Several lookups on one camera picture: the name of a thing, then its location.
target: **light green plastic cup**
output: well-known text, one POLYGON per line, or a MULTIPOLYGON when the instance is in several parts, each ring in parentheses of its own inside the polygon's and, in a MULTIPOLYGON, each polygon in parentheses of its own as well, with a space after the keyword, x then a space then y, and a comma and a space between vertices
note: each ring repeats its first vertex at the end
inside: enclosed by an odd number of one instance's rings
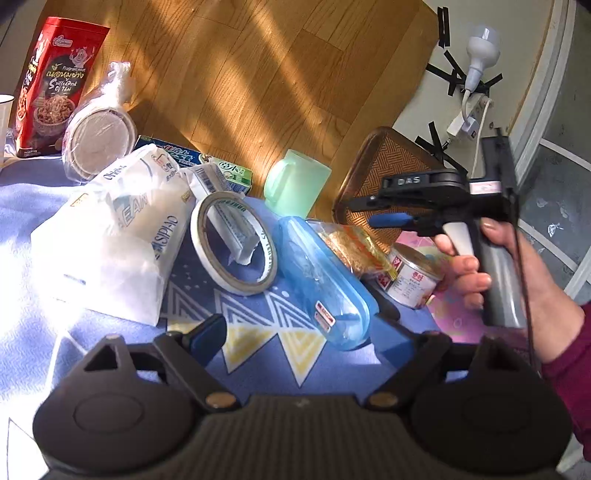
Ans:
POLYGON ((273 165, 265 181, 265 204, 279 216, 306 218, 331 169, 295 150, 273 165))

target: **masking tape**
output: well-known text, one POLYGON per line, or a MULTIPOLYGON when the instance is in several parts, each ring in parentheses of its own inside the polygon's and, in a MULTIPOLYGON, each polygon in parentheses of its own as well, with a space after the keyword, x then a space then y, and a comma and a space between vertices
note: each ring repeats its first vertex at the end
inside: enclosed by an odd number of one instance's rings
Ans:
POLYGON ((261 293, 271 286, 277 275, 277 251, 271 240, 271 235, 265 229, 263 221, 258 214, 242 201, 242 198, 234 192, 214 192, 201 200, 191 214, 191 240, 199 260, 213 281, 221 288, 238 295, 254 295, 261 293), (230 274, 217 260, 206 232, 206 220, 209 209, 215 205, 228 205, 230 208, 240 210, 244 219, 252 225, 261 241, 265 256, 263 272, 256 282, 240 280, 230 274))

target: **hand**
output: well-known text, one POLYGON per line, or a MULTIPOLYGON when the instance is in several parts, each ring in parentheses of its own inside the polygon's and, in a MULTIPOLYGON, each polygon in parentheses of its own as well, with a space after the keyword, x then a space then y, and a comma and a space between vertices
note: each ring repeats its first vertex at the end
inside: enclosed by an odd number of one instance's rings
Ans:
MULTIPOLYGON (((513 259, 517 257, 511 224, 483 218, 481 227, 491 242, 505 247, 513 259)), ((544 261, 520 232, 518 237, 530 300, 534 348, 543 362, 550 362, 564 352, 579 334, 584 322, 584 312, 554 283, 544 261)), ((441 252, 453 257, 450 272, 444 279, 444 287, 453 283, 464 296, 466 307, 481 309, 484 303, 482 292, 491 286, 490 275, 478 272, 479 263, 476 257, 457 256, 447 235, 437 235, 435 244, 441 252)))

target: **white trigger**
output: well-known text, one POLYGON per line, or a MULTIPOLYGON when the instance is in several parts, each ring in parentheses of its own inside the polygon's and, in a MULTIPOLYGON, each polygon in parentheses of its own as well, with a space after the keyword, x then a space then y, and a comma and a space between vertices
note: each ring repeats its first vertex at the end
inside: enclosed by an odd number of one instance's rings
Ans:
POLYGON ((474 256, 472 240, 468 226, 464 222, 449 222, 443 225, 443 231, 450 238, 459 255, 474 256))

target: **red snack box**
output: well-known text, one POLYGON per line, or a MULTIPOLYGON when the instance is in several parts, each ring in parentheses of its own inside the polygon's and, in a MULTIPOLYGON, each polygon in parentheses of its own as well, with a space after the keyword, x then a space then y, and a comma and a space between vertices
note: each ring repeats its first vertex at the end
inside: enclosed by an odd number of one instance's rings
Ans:
POLYGON ((68 119, 108 32, 101 25, 47 18, 18 98, 17 156, 61 151, 68 119))

